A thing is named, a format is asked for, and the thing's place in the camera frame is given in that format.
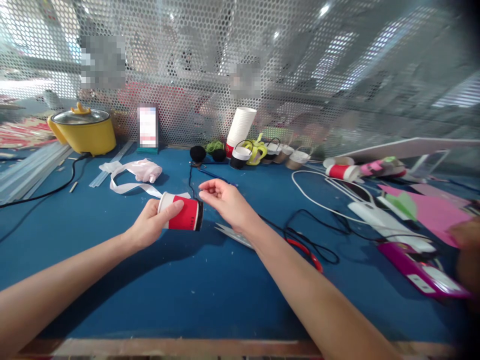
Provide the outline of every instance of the perforated metal mesh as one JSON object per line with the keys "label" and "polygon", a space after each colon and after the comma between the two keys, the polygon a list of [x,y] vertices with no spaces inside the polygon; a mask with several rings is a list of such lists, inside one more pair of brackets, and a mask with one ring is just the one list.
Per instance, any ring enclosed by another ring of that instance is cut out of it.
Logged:
{"label": "perforated metal mesh", "polygon": [[[238,106],[258,110],[252,137],[293,139],[318,156],[403,137],[480,138],[479,67],[464,18],[448,2],[0,4],[1,93],[79,98],[112,111],[117,133],[133,140],[138,103],[159,105],[161,137],[171,145],[224,140]],[[124,88],[81,89],[82,36],[124,38]],[[261,97],[231,98],[232,67],[258,63]]]}

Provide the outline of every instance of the scissors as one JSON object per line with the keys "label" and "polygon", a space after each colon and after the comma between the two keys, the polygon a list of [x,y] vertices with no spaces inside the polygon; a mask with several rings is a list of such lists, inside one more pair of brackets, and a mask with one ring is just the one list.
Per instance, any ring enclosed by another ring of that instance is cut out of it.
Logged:
{"label": "scissors", "polygon": [[[219,224],[218,222],[216,222],[215,224],[219,226],[219,227],[215,227],[215,229],[219,230],[220,232],[224,233],[229,238],[239,242],[240,244],[245,245],[247,248],[253,249],[253,246],[250,243],[250,241],[248,241],[246,238],[244,238],[239,233],[233,231],[228,226]],[[322,264],[320,263],[320,261],[317,259],[317,257],[306,246],[299,243],[298,241],[295,241],[295,240],[292,240],[292,239],[289,239],[289,238],[286,239],[286,242],[289,243],[290,245],[294,246],[294,247],[299,248],[306,255],[310,256],[310,259],[313,262],[313,265],[315,266],[317,271],[321,274],[324,272],[324,268],[322,267]]]}

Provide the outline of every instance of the lid handle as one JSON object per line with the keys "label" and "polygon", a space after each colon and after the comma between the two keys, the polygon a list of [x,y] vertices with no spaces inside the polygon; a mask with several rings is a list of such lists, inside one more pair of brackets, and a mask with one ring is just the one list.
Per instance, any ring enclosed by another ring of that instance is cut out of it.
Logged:
{"label": "lid handle", "polygon": [[71,107],[70,110],[71,110],[72,113],[78,114],[78,115],[86,115],[86,114],[90,114],[92,112],[92,110],[90,110],[89,107],[84,108],[80,101],[76,103],[76,109]]}

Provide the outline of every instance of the wooden table edge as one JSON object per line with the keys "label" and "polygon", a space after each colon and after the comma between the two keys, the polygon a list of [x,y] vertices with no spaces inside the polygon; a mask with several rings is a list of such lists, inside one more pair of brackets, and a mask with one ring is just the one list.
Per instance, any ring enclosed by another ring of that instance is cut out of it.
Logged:
{"label": "wooden table edge", "polygon": [[[451,345],[432,342],[393,341],[402,355],[453,356]],[[239,339],[35,339],[25,346],[25,356],[280,356],[318,357],[311,340]]]}

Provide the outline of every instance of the black pom-pom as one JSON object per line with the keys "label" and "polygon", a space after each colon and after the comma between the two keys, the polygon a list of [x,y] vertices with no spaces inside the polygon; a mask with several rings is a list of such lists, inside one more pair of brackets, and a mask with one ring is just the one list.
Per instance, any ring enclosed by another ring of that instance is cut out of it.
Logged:
{"label": "black pom-pom", "polygon": [[196,163],[201,163],[206,156],[207,152],[200,145],[194,146],[190,149],[190,157]]}
{"label": "black pom-pom", "polygon": [[225,152],[225,150],[223,149],[217,149],[217,150],[214,150],[212,153],[211,153],[211,157],[213,158],[213,160],[215,160],[216,162],[219,162],[221,163],[223,160],[225,160],[225,158],[227,157],[227,153]]}

